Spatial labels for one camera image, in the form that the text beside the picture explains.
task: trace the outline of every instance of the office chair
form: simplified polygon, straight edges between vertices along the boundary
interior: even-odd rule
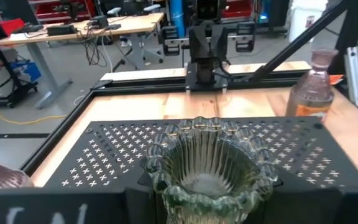
[[[115,7],[107,12],[109,16],[144,16],[150,13],[158,12],[160,9],[159,4],[152,4],[149,0],[125,0],[122,3],[122,7]],[[157,24],[157,31],[160,30],[160,25]],[[140,42],[144,43],[144,40],[151,36],[152,33],[142,34],[140,36]],[[140,45],[142,48],[143,59],[147,57],[156,58],[158,62],[163,62],[163,55],[160,48],[158,49],[145,49],[143,44]]]

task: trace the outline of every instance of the black aluminum frame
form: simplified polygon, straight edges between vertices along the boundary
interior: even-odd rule
[[[275,58],[266,65],[261,66],[255,73],[238,73],[235,76],[256,75],[258,82],[239,82],[230,83],[228,90],[247,89],[247,88],[276,88],[290,87],[294,85],[298,79],[307,72],[307,70],[290,70],[281,72],[272,72],[289,56],[295,53],[307,41],[314,37],[318,32],[323,30],[335,18],[340,16],[346,9],[347,16],[342,25],[341,34],[337,40],[336,48],[340,52],[330,67],[331,74],[341,73],[344,71],[343,57],[348,47],[355,47],[358,41],[358,1],[343,0],[337,6],[332,8],[321,19],[317,20],[310,29],[305,31],[294,42],[280,52]],[[336,88],[346,94],[341,86]],[[171,78],[150,78],[143,80],[128,80],[115,82],[113,80],[105,80],[98,82],[90,92],[84,97],[81,103],[63,120],[63,122],[50,134],[50,136],[42,143],[39,149],[24,163],[21,169],[28,175],[32,175],[38,166],[49,155],[53,148],[64,137],[74,122],[81,116],[89,104],[98,96],[114,96],[114,95],[133,95],[148,93],[172,93],[185,92],[185,77]]]

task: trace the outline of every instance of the standing desk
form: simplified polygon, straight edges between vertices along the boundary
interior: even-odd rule
[[[121,24],[121,28],[117,30],[111,30],[109,32],[103,32],[103,30],[94,30],[93,35],[97,36],[108,36],[108,35],[122,35],[122,34],[130,34],[132,39],[139,39],[139,32],[152,32],[157,24],[162,20],[163,13],[155,13],[149,14],[146,16],[137,16],[137,17],[115,17],[110,18],[110,24]],[[89,21],[82,21],[73,23],[73,25],[78,29],[83,36],[86,35],[87,30],[85,29],[87,23]],[[27,49],[33,58],[35,64],[38,66],[41,74],[43,75],[46,84],[48,86],[49,92],[45,94],[39,100],[35,107],[37,109],[42,109],[49,105],[51,102],[56,100],[56,98],[66,89],[66,87],[72,83],[72,80],[69,79],[61,84],[58,84],[53,77],[53,73],[50,70],[47,62],[44,59],[44,56],[39,49],[37,43],[39,42],[47,42],[47,41],[58,41],[58,40],[73,40],[78,39],[79,34],[68,34],[68,35],[56,35],[56,36],[48,36],[45,30],[41,30],[39,32],[31,33],[26,37],[23,35],[12,35],[8,38],[0,40],[0,46],[2,45],[18,45],[18,44],[26,44]],[[143,58],[142,58],[142,49],[139,44],[132,45],[133,55],[135,64],[137,68],[142,70],[144,68]]]
[[[231,65],[230,73],[253,72],[262,64]],[[309,69],[306,62],[285,62],[276,70]],[[184,68],[107,73],[102,80],[138,80],[183,77]],[[37,163],[31,179],[43,187],[70,152],[91,121],[183,119],[204,116],[222,118],[283,116],[289,88],[259,88],[211,93],[156,93],[96,96],[70,126],[47,157]],[[358,109],[340,92],[335,94],[325,127],[358,169]]]

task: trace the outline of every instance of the orange tag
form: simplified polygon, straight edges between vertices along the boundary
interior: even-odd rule
[[[320,121],[324,121],[327,116],[329,106],[322,108],[313,108],[309,106],[298,105],[296,108],[296,116],[317,116]]]
[[[343,75],[330,75],[329,76],[329,82],[331,83],[331,85],[336,85],[338,84],[340,81],[343,80]]]

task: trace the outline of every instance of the gray floor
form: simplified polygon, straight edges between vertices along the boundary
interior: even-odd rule
[[[339,32],[343,17],[338,18],[328,27],[331,30]],[[337,36],[322,31],[315,38],[312,44],[307,44],[299,51],[293,54],[288,61],[305,60],[310,61],[310,50],[318,47],[333,48]],[[28,99],[18,105],[14,109],[0,108],[0,113],[7,119],[14,121],[35,120],[45,116],[68,114],[74,107],[77,98],[85,95],[90,86],[98,81],[109,68],[100,68],[97,66],[88,66],[85,59],[85,51],[81,45],[59,45],[53,43],[52,48],[47,48],[46,44],[39,44],[51,70],[55,74],[55,78],[62,82],[67,78],[73,79],[73,84],[67,89],[59,99],[48,108],[36,110],[34,103],[47,91],[42,79],[40,79],[40,93],[31,94]],[[156,40],[150,40],[147,46],[157,45]],[[237,54],[234,51],[233,44],[230,45],[228,58],[233,64],[239,63],[262,63],[270,60],[285,46],[288,41],[283,38],[268,38],[258,36],[256,47],[251,54]],[[117,62],[121,57],[120,51],[115,45],[107,46],[110,57]],[[23,57],[29,58],[29,54],[25,47],[18,48]],[[165,57],[164,63],[152,62],[147,66],[148,70],[160,68],[177,68],[181,67],[181,57]],[[119,68],[118,72],[131,71],[134,67],[127,63]],[[0,133],[50,133],[61,122],[61,119],[48,120],[46,122],[31,125],[16,125],[6,123],[0,120]],[[43,139],[0,139],[0,164],[18,168],[22,163],[39,147]]]

